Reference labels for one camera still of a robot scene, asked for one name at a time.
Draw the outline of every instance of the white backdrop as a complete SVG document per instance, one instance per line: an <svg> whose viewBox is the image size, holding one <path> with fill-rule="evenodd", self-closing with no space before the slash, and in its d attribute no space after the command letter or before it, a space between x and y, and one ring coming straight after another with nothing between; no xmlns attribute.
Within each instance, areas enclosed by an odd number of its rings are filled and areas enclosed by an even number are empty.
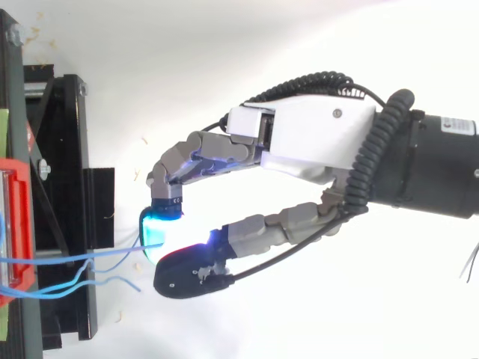
<svg viewBox="0 0 479 359"><path fill-rule="evenodd" d="M380 1L0 5L33 39L24 49L26 63L54 63L58 76L78 73L89 84L91 165L117 169L116 242L125 247L149 203L144 180L161 153L279 82L338 70L383 98L406 87L415 92L416 108L477 119L475 1L374 2ZM322 190L246 171L188 186L184 211L213 229L318 201ZM65 347L45 356L479 357L479 269L470 285L458 280L479 240L478 220L370 208L335 237L274 269L192 300L157 295L154 267L134 254L119 273L143 292L122 283L98 288L95 338L78 343L65 336ZM231 269L265 257L237 260ZM99 260L98 267L115 260Z"/></svg>

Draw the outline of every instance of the black cable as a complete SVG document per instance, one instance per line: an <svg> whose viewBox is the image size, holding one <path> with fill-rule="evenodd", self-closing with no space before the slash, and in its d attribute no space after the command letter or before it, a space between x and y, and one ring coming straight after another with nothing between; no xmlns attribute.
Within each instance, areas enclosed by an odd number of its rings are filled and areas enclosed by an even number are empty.
<svg viewBox="0 0 479 359"><path fill-rule="evenodd" d="M206 126L204 129L202 129L201 131L205 131L205 132L209 132L211 131L212 129L215 129L216 127L219 127L220 126L220 123L219 122L215 122L215 123L212 123L211 125L209 126Z"/></svg>
<svg viewBox="0 0 479 359"><path fill-rule="evenodd" d="M294 247L292 247L291 249L288 249L287 251L279 254L278 256L270 259L270 260L267 260L266 262L264 263L261 263L260 265L258 266L255 266L253 268L250 268L250 269L247 269L239 274L235 274L233 276L233 279L236 281L236 280L240 280L240 279L244 279L246 277L249 277L250 275L253 275L253 274L256 274L258 273L259 271L263 271L264 269L266 268L269 268L270 266L273 266L275 265L276 263L279 263L281 262L282 260L285 260L286 258L288 257L291 257L293 254L295 254L296 252L299 252L300 250L302 250L304 247L306 247L307 245L311 244L312 242L316 241L318 238L320 238L321 236L325 235L326 233L328 233L330 230L333 230L334 228L336 228L337 226L343 224L344 222L347 222L348 220L350 220L352 217L354 217L355 215L353 213L349 213L349 214L346 214L346 215L342 215L340 218L337 218L331 222L329 222L325 227L321 228L320 230L318 230L317 232L311 234L308 238L306 238L304 241L298 243L297 245L295 245Z"/></svg>
<svg viewBox="0 0 479 359"><path fill-rule="evenodd" d="M374 101L376 101L381 107L384 108L384 107L386 106L386 102L384 102L384 101L383 101L379 96L377 96L373 91L369 90L368 88L365 88L364 86L351 83L351 84L341 85L340 90L342 90L343 88L346 88L346 89L348 89L348 90L350 90L350 89L359 90L359 91L361 91L362 93L364 93L365 95L368 95L368 96L369 96L371 99L373 99Z"/></svg>
<svg viewBox="0 0 479 359"><path fill-rule="evenodd" d="M472 276L472 268L474 267L474 262L476 260L476 257L478 256L478 252L479 252L479 245L476 246L476 248L474 249L475 253L474 253L474 256L472 257L472 262L471 262L471 266L469 267L469 274L467 276L467 281L466 283L469 283L469 281L471 280L471 276Z"/></svg>
<svg viewBox="0 0 479 359"><path fill-rule="evenodd" d="M345 212L360 215L368 211L367 203L374 174L396 131L406 121L413 103L414 94L410 90L399 90L389 97L378 120L374 121L347 179L344 190Z"/></svg>

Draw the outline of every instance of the wood shaving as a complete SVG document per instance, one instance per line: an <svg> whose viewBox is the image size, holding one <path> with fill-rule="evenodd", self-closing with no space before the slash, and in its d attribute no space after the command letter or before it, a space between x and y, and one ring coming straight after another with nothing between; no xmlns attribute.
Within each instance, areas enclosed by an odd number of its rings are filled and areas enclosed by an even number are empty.
<svg viewBox="0 0 479 359"><path fill-rule="evenodd" d="M115 324L121 322L121 320L123 319L123 312L121 310L118 312L118 314L120 318L115 322Z"/></svg>
<svg viewBox="0 0 479 359"><path fill-rule="evenodd" d="M31 41L35 41L40 35L38 33L35 33L35 36L33 37L27 37L27 40L25 40L25 45L27 46Z"/></svg>
<svg viewBox="0 0 479 359"><path fill-rule="evenodd" d="M47 65L46 60L44 58L36 57L35 61L40 65L41 70Z"/></svg>
<svg viewBox="0 0 479 359"><path fill-rule="evenodd" d="M141 274L143 273L143 269L141 269L140 263L135 263L135 270Z"/></svg>

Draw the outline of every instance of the black mounting frame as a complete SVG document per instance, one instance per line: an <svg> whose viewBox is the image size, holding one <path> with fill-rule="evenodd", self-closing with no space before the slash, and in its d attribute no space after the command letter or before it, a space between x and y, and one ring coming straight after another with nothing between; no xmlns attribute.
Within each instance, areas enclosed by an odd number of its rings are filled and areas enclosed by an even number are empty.
<svg viewBox="0 0 479 359"><path fill-rule="evenodd" d="M44 82L42 97L27 98L31 183L37 253L77 255L114 247L115 170L89 168L84 82L76 75L53 77L52 66L27 66L25 83ZM43 180L40 160L51 167ZM38 267L40 288L71 280L82 262ZM93 280L90 268L80 280ZM94 286L67 298L40 302L43 349L61 347L61 334L78 332L89 340L97 332Z"/></svg>

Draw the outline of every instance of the screw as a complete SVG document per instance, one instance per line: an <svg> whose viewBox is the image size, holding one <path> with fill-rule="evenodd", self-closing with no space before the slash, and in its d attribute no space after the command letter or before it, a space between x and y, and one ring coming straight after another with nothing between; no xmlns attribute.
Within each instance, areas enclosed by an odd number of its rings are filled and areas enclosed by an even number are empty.
<svg viewBox="0 0 479 359"><path fill-rule="evenodd" d="M45 159L41 159L38 162L38 173L42 181L46 180L51 172L52 168L46 163Z"/></svg>
<svg viewBox="0 0 479 359"><path fill-rule="evenodd" d="M25 44L25 29L20 24L12 24L7 31L7 40L14 46L21 46Z"/></svg>
<svg viewBox="0 0 479 359"><path fill-rule="evenodd" d="M86 82L82 82L79 85L79 93L80 93L80 96L87 96L88 95L88 85L87 85Z"/></svg>
<svg viewBox="0 0 479 359"><path fill-rule="evenodd" d="M343 115L343 112L342 110L340 110L339 108L336 108L333 112L332 112L332 116L334 118L339 118Z"/></svg>

